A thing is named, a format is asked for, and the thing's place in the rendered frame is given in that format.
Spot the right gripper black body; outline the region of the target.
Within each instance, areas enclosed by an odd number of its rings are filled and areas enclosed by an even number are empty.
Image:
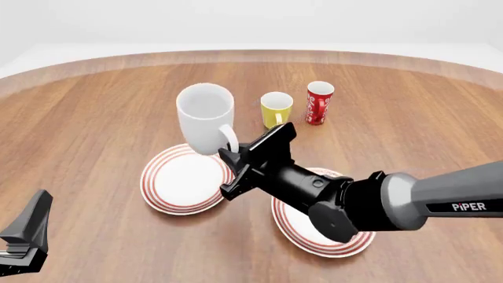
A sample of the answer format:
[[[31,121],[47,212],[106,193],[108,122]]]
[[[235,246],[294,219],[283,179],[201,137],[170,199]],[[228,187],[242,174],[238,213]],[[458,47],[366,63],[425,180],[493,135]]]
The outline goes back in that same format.
[[[226,200],[234,200],[236,197],[260,186],[265,178],[265,174],[260,167],[266,162],[266,150],[251,147],[249,153],[243,154],[242,160],[246,164],[244,176],[241,178],[234,176],[231,183],[224,183],[220,186],[220,191]]]

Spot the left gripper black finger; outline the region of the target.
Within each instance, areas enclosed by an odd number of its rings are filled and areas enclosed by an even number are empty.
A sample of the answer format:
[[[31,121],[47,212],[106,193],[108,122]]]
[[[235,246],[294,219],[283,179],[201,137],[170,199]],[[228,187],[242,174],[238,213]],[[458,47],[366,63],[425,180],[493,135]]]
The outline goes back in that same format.
[[[37,248],[48,252],[47,227],[53,197],[46,190],[39,190],[17,218],[0,233],[7,243],[7,250],[0,254],[27,254]]]

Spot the red mug with white swirls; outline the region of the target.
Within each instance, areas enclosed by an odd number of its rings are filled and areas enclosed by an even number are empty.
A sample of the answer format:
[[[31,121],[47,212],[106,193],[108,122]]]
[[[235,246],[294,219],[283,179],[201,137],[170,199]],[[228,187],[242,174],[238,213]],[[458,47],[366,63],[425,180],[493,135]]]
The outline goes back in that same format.
[[[315,81],[307,85],[306,121],[309,124],[320,125],[325,122],[334,91],[334,86],[327,82]]]

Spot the large white mug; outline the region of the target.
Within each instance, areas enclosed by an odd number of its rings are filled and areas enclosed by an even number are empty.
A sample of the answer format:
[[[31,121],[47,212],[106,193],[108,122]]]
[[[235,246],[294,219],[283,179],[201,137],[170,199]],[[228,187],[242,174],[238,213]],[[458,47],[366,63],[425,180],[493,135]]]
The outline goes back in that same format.
[[[220,148],[239,151],[233,130],[234,98],[225,87],[213,83],[188,86],[178,94],[176,109],[185,142],[196,153],[215,155]]]

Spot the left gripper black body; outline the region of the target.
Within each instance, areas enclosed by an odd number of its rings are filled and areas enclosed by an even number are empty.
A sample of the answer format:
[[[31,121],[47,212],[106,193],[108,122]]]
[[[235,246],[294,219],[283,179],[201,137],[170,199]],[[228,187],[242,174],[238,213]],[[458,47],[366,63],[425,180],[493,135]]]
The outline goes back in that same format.
[[[46,261],[48,243],[7,243],[0,251],[0,273],[38,273]]]

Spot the white plate with red rings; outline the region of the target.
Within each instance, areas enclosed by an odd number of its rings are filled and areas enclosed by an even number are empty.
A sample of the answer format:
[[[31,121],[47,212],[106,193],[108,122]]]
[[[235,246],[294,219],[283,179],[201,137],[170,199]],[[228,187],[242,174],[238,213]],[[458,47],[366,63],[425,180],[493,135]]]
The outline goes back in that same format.
[[[329,240],[311,224],[307,215],[276,197],[271,198],[271,211],[277,228],[296,247],[325,258],[345,258],[363,252],[371,245],[375,232],[360,232],[347,243]]]
[[[165,149],[146,164],[140,191],[152,209],[192,215],[221,202],[220,186],[233,179],[233,172],[219,155],[200,155],[183,143]]]

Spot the yellow and white mug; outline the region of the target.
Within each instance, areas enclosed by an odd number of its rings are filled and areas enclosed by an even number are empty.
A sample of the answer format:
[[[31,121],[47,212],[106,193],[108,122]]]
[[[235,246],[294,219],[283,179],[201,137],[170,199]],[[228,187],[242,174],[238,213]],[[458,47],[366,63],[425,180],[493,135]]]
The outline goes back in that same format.
[[[288,122],[292,111],[293,98],[286,93],[273,91],[260,98],[264,127],[270,129],[278,124]]]

